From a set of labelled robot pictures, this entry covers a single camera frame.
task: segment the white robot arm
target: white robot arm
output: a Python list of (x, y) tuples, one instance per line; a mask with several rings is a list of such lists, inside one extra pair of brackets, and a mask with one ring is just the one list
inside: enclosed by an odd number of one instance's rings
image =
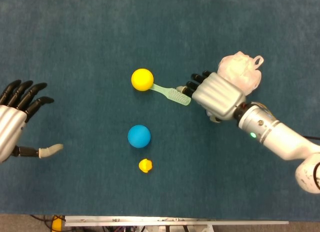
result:
[(42, 158), (63, 148), (61, 144), (39, 150), (16, 146), (29, 119), (42, 105), (54, 102), (52, 98), (45, 96), (32, 102), (34, 96), (47, 86), (46, 83), (32, 86), (32, 83), (32, 81), (21, 83), (20, 80), (16, 80), (10, 83), (0, 96), (0, 163), (10, 155)]
[(297, 168), (298, 184), (320, 194), (320, 146), (312, 143), (277, 120), (260, 103), (246, 104), (244, 93), (216, 73), (193, 74), (182, 93), (206, 109), (215, 122), (236, 119), (246, 131), (284, 160), (305, 159)]

